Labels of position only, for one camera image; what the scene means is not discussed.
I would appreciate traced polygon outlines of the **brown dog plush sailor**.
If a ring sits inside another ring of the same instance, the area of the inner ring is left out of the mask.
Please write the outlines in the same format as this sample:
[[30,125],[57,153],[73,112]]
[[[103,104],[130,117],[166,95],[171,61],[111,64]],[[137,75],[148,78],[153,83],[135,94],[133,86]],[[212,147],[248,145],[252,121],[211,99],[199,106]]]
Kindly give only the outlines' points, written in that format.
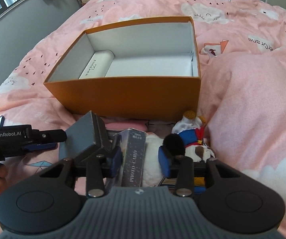
[[[210,158],[214,158],[214,152],[204,142],[206,120],[197,116],[194,111],[185,111],[182,119],[172,128],[171,133],[178,134],[185,146],[185,155],[193,159],[194,170],[199,170]],[[176,179],[167,179],[163,176],[158,186],[166,186],[172,192]]]

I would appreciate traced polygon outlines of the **pink pouch with cards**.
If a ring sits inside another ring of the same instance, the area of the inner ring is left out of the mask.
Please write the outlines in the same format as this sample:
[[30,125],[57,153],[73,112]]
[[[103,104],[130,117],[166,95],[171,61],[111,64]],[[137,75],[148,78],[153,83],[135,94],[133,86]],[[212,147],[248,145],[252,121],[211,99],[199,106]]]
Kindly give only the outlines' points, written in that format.
[[103,121],[108,131],[123,131],[128,128],[133,128],[146,133],[154,133],[158,136],[167,135],[174,127],[173,122],[157,120],[104,118]]

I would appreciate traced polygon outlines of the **dark grey square box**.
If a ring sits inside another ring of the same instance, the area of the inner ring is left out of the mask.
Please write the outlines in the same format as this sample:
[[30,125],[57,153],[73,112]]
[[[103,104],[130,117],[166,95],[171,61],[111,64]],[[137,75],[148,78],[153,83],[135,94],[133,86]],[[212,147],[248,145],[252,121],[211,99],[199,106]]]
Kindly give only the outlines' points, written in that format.
[[58,159],[74,159],[75,164],[84,166],[86,161],[97,155],[110,157],[112,143],[103,120],[92,111],[81,117],[66,131],[67,140],[59,144]]

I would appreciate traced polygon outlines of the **pink fleece blanket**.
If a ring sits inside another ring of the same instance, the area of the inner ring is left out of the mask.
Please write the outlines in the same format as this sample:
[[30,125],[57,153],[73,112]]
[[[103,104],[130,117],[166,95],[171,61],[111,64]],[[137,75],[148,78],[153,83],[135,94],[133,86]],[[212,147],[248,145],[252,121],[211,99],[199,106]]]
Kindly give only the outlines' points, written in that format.
[[202,72],[200,113],[217,157],[251,175],[286,175],[286,63],[234,52]]

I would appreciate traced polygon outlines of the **white case in box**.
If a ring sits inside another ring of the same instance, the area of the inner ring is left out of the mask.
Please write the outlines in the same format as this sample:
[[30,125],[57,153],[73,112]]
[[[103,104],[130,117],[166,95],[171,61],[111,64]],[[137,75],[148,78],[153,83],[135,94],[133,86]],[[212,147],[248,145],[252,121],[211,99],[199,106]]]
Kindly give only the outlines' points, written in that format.
[[105,77],[113,60],[114,53],[110,50],[95,52],[84,68],[79,79]]

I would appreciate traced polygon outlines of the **white plush with black ear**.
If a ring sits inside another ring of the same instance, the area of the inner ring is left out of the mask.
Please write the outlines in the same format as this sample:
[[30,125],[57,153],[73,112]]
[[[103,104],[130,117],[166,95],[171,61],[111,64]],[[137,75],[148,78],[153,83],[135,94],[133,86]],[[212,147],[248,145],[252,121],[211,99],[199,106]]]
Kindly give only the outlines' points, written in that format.
[[159,164],[159,148],[162,145],[169,149],[170,156],[185,155],[185,146],[178,134],[171,133],[161,139],[154,133],[148,133],[146,136],[142,187],[155,187],[163,178],[161,165]]

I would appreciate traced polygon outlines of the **photo card box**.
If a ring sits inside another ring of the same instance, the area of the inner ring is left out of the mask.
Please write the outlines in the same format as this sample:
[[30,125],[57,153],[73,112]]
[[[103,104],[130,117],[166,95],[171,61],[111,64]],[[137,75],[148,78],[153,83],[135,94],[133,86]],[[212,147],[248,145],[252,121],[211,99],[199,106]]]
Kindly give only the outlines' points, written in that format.
[[146,133],[133,128],[119,132],[113,137],[113,149],[120,147],[122,166],[116,178],[106,179],[106,190],[112,187],[141,187],[146,149]]

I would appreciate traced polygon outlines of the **pink patterned duvet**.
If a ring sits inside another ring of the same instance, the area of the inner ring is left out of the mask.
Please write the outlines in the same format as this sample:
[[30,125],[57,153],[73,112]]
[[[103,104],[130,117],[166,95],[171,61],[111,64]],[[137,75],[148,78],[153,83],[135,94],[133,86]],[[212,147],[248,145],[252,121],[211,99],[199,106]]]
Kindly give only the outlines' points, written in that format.
[[[202,72],[213,58],[244,52],[286,63],[286,10],[258,0],[91,0],[29,51],[0,86],[0,116],[6,125],[66,129],[69,113],[43,82],[78,35],[92,27],[159,16],[191,16]],[[286,203],[286,175],[251,175]],[[279,231],[286,237],[286,214]]]

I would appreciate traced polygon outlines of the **orange cardboard box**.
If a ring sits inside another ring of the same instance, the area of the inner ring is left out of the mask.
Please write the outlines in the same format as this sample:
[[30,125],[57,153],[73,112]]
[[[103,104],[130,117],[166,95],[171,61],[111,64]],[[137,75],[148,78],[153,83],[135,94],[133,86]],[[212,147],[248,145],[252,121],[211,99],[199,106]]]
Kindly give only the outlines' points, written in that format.
[[[97,51],[114,60],[105,77],[79,79]],[[44,86],[71,113],[178,121],[196,111],[201,87],[194,22],[188,16],[141,18],[84,30]]]

